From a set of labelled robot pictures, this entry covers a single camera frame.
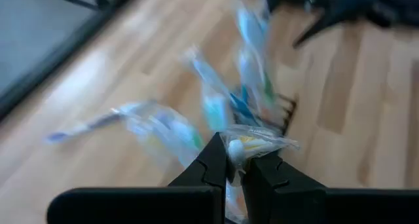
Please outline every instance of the wooden floor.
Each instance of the wooden floor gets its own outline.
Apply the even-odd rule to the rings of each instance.
[[[0,126],[0,223],[44,223],[48,203],[80,186],[165,185],[159,168],[116,124],[63,145],[71,128],[126,102],[157,99],[184,114],[205,139],[199,80],[178,61],[192,44],[229,82],[240,37],[232,0],[134,0]],[[329,30],[304,48],[293,39],[313,19],[283,8],[272,19],[269,55],[280,92],[298,98],[284,159],[332,187],[419,188],[419,34],[367,23]]]

